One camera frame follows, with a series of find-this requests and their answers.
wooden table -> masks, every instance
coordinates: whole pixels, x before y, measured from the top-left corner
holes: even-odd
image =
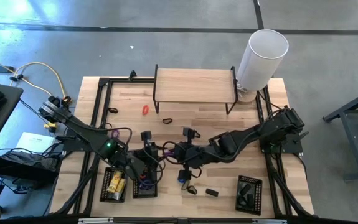
[[[98,79],[99,77],[83,78],[77,101],[75,116],[88,124],[90,124],[92,117]],[[288,105],[283,79],[272,78],[268,86],[272,103],[278,106]],[[109,113],[107,121],[113,127],[127,126],[133,130],[133,137],[130,142],[132,149],[142,148],[140,132],[145,130],[150,130],[156,144],[162,145],[165,141],[185,141],[186,138],[182,135],[182,129],[187,126],[196,129],[201,134],[201,138],[195,139],[194,144],[207,144],[208,138],[224,131],[242,130],[258,124],[255,101],[248,105],[236,105],[229,115],[225,114],[225,109],[220,104],[198,103],[165,103],[159,114],[156,114],[152,95],[152,84],[115,83],[113,85],[110,106],[117,108],[119,113]],[[150,109],[146,116],[141,114],[143,105],[148,105]],[[100,124],[101,110],[102,106],[98,113],[97,124]],[[173,122],[166,125],[162,123],[164,118],[172,118]],[[128,134],[122,131],[120,138],[125,140],[127,136]],[[83,155],[82,152],[74,152],[62,162],[50,212],[58,210],[77,186]],[[302,164],[292,154],[283,154],[283,164],[289,189],[302,206],[308,212],[313,213],[308,183]],[[133,199],[131,196],[132,181],[130,180],[124,203],[100,202],[105,167],[106,164],[101,161],[94,191],[93,217],[258,217],[235,211],[238,175],[254,177],[263,181],[262,213],[260,217],[274,217],[265,158],[260,152],[258,142],[247,145],[232,163],[205,165],[202,168],[201,177],[191,180],[191,184],[195,185],[198,190],[197,195],[181,190],[177,175],[182,167],[167,162],[162,181],[158,184],[157,198]],[[218,191],[219,197],[206,195],[206,188]],[[284,212],[283,197],[279,189],[277,186],[280,208]],[[88,189],[86,188],[83,192],[81,212],[85,207]]]

white cylinder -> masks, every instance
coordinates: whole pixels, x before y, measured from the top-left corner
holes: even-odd
[[[247,90],[261,90],[273,76],[288,51],[288,41],[279,32],[258,30],[251,35],[237,72],[238,83]]]

wooden tabletop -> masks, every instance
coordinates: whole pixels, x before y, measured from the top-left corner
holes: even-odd
[[[99,77],[83,78],[77,101],[75,116],[88,124],[92,117],[98,79]],[[272,78],[268,86],[272,103],[278,106],[288,105],[283,79]],[[100,124],[104,95],[105,90],[101,99],[97,124]],[[131,149],[142,148],[140,132],[145,130],[150,130],[156,144],[162,145],[165,141],[185,141],[182,129],[191,127],[201,134],[201,138],[195,139],[194,144],[207,144],[208,138],[224,131],[243,130],[258,124],[255,102],[248,105],[235,105],[229,115],[225,114],[225,108],[220,104],[165,103],[160,108],[159,114],[156,114],[152,95],[152,84],[115,83],[113,85],[110,107],[117,108],[119,113],[109,113],[107,122],[111,123],[113,127],[127,126],[133,130],[133,137],[129,144]],[[143,105],[148,105],[150,109],[146,116],[141,114]],[[162,123],[164,118],[172,118],[173,122],[164,124]],[[125,141],[127,136],[128,133],[122,131],[120,138]],[[62,162],[50,212],[58,210],[71,196],[78,184],[82,161],[83,153],[74,152]],[[302,206],[308,212],[313,213],[302,164],[292,154],[283,154],[283,164],[288,188]],[[105,167],[106,164],[101,161],[93,198],[92,216],[94,217],[258,217],[235,211],[238,175],[254,177],[263,181],[260,217],[274,217],[265,158],[260,152],[257,142],[247,145],[234,162],[205,165],[202,168],[201,177],[191,180],[191,184],[198,190],[197,195],[181,190],[177,175],[182,167],[167,162],[162,181],[158,183],[157,198],[133,199],[131,196],[132,181],[129,180],[124,203],[100,202]],[[206,188],[218,191],[219,196],[206,195]],[[284,212],[283,197],[279,189],[277,186],[280,208]],[[86,187],[82,198],[81,212],[85,207],[87,192]]]
[[[234,103],[232,70],[159,68],[157,102]]]

black holder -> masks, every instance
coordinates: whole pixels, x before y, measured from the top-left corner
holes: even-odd
[[[125,186],[123,187],[122,195],[119,200],[115,200],[112,198],[113,193],[109,193],[107,191],[108,186],[110,185],[112,176],[114,174],[114,171],[121,171],[122,176],[121,178],[124,178],[126,180]],[[121,169],[117,169],[115,167],[106,167],[105,173],[104,173],[104,179],[103,179],[103,187],[101,188],[101,194],[100,194],[100,202],[111,202],[111,203],[123,203],[125,202],[125,195],[126,195],[126,187],[128,186],[128,176],[123,172]]]
[[[254,215],[261,214],[261,184],[262,181],[259,179],[245,177],[242,175],[238,177],[237,194],[235,200],[235,209],[237,211],[251,213]],[[240,192],[246,185],[249,185],[250,189],[242,195]],[[241,205],[239,202],[241,197],[245,197],[245,200],[253,199],[253,201],[247,201],[247,205]]]
[[[152,182],[156,181],[156,171],[150,171]],[[133,181],[133,198],[153,198],[158,196],[158,185],[155,184],[150,189],[141,189],[140,182],[136,179]]]

white paper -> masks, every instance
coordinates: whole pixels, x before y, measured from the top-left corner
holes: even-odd
[[[44,152],[53,143],[53,137],[24,132],[16,147],[28,149],[33,152]]]

